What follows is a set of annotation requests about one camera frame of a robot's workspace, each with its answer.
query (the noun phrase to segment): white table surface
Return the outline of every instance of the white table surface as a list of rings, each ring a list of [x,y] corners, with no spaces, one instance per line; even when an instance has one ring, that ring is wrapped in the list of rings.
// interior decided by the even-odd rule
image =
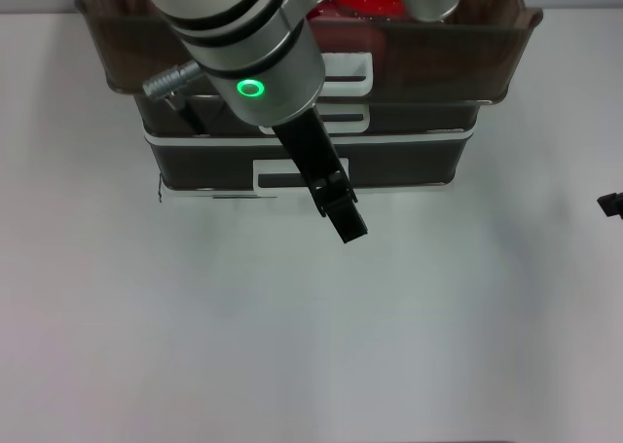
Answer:
[[[78,16],[0,17],[0,441],[623,435],[623,11],[550,11],[455,184],[158,203]]]

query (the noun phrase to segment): storage bin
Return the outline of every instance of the storage bin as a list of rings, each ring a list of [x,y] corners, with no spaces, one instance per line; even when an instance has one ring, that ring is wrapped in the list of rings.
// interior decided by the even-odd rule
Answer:
[[[144,95],[137,95],[135,100],[145,125],[157,137],[253,137],[267,132],[240,120],[218,96],[188,98],[188,107],[201,123],[199,130],[163,101],[154,102]],[[341,136],[471,129],[480,105],[320,103],[317,108],[329,134]]]
[[[109,85],[142,93],[142,83],[190,59],[149,0],[76,0]],[[523,0],[461,0],[444,23],[319,16],[310,21],[327,53],[369,52],[374,86],[366,103],[499,101],[542,11]],[[199,81],[190,94],[215,94]],[[348,102],[325,97],[326,102]]]
[[[340,158],[346,160],[355,189],[387,189],[449,183],[472,134],[473,129],[341,136],[332,141]],[[284,188],[302,185],[295,167],[285,172],[257,170],[265,162],[282,162],[286,168],[287,163],[292,164],[274,136],[162,138],[146,128],[145,139],[170,189],[276,196]]]

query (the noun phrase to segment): red object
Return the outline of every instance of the red object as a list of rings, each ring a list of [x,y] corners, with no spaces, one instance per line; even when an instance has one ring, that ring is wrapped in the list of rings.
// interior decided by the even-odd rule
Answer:
[[[401,0],[333,0],[341,8],[352,10],[359,18],[404,18],[407,10]]]

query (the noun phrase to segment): green led ring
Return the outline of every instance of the green led ring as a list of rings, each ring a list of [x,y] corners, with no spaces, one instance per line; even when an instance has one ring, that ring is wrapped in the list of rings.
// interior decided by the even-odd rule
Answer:
[[[250,88],[254,88],[257,91],[249,92]],[[264,93],[264,85],[257,80],[242,80],[238,83],[238,92],[245,97],[257,97]]]

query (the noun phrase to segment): black object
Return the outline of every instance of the black object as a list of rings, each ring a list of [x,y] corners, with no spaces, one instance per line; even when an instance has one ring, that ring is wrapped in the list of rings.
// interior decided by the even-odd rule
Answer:
[[[597,199],[607,217],[620,216],[623,219],[623,193],[612,193]]]
[[[365,236],[368,229],[354,205],[357,196],[315,108],[273,131],[301,172],[318,211],[329,216],[342,241]]]

